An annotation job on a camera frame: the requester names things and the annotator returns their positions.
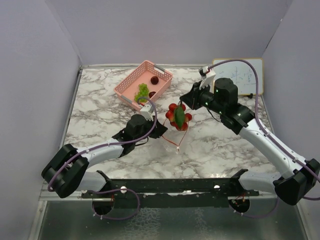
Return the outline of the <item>clear zip top bag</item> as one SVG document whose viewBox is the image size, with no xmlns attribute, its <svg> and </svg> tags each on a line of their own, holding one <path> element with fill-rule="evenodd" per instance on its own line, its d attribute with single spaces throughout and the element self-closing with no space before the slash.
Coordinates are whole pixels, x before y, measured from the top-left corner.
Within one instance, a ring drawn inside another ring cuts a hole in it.
<svg viewBox="0 0 320 240">
<path fill-rule="evenodd" d="M 167 128 L 167 131 L 160 138 L 164 149 L 168 153 L 182 154 L 186 150 L 189 128 L 185 131 L 177 130 L 167 118 L 163 121 L 163 125 Z"/>
</svg>

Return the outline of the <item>red fake fruit bunch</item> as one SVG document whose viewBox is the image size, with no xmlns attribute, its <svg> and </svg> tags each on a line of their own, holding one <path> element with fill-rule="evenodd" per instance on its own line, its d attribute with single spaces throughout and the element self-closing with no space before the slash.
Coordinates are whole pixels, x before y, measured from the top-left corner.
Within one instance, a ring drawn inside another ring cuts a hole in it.
<svg viewBox="0 0 320 240">
<path fill-rule="evenodd" d="M 165 118 L 170 125 L 175 127 L 178 131 L 187 131 L 189 122 L 192 120 L 192 115 L 186 112 L 186 106 L 179 101 L 178 104 L 171 103 L 168 106 L 168 111 L 165 113 Z"/>
</svg>

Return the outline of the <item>pink plastic basket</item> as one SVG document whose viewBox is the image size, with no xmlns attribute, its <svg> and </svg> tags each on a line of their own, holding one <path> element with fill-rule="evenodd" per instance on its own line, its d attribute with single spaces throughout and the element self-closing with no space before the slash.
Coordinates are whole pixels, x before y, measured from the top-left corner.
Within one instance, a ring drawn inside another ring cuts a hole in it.
<svg viewBox="0 0 320 240">
<path fill-rule="evenodd" d="M 171 85 L 173 74 L 155 63 L 145 60 L 115 88 L 117 97 L 131 108 L 139 111 L 138 97 L 149 97 L 155 102 Z"/>
</svg>

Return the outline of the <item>dark red fake fruit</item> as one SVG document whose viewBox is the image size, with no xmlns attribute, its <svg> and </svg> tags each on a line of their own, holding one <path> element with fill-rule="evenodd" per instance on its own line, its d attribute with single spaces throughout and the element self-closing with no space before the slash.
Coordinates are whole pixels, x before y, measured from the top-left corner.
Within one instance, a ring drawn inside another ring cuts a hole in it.
<svg viewBox="0 0 320 240">
<path fill-rule="evenodd" d="M 151 99 L 155 94 L 156 94 L 155 91 L 151 91 L 151 92 L 148 94 L 148 97 Z"/>
<path fill-rule="evenodd" d="M 150 82 L 153 84 L 153 85 L 157 85 L 159 83 L 159 78 L 157 76 L 152 76 L 150 78 Z"/>
</svg>

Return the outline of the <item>green fake grapes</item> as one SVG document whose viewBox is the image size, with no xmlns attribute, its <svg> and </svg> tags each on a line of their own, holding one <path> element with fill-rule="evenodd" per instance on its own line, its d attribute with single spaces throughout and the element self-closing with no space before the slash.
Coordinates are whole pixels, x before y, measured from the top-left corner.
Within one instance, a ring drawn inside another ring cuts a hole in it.
<svg viewBox="0 0 320 240">
<path fill-rule="evenodd" d="M 138 99 L 141 97 L 148 97 L 149 89 L 146 83 L 141 83 L 138 85 L 138 92 L 134 95 L 134 101 L 138 102 Z"/>
</svg>

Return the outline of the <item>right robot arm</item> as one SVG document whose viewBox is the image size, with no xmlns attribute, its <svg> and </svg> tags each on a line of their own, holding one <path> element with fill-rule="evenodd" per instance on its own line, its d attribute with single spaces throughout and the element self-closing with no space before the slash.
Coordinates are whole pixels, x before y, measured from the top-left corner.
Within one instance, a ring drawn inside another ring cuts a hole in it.
<svg viewBox="0 0 320 240">
<path fill-rule="evenodd" d="M 276 194 L 283 202 L 294 206 L 313 188 L 320 172 L 316 159 L 306 160 L 280 141 L 256 114 L 238 102 L 238 87 L 229 78 L 219 78 L 210 87 L 200 82 L 180 96 L 190 109 L 204 107 L 220 116 L 221 123 L 255 146 L 277 169 L 276 174 L 245 170 L 230 182 L 229 189 L 240 196 L 247 190 Z"/>
</svg>

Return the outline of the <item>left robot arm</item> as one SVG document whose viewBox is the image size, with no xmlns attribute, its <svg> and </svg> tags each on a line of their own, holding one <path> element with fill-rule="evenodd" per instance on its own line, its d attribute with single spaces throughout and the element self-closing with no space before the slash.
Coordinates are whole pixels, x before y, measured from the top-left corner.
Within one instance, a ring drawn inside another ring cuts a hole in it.
<svg viewBox="0 0 320 240">
<path fill-rule="evenodd" d="M 47 190 L 57 193 L 62 199 L 84 190 L 106 197 L 111 190 L 107 179 L 98 172 L 89 174 L 87 169 L 106 160 L 126 156 L 135 149 L 137 142 L 158 139 L 167 130 L 156 117 L 146 120 L 142 115 L 134 114 L 125 128 L 103 143 L 83 148 L 63 145 L 42 170 L 41 176 L 48 183 Z"/>
</svg>

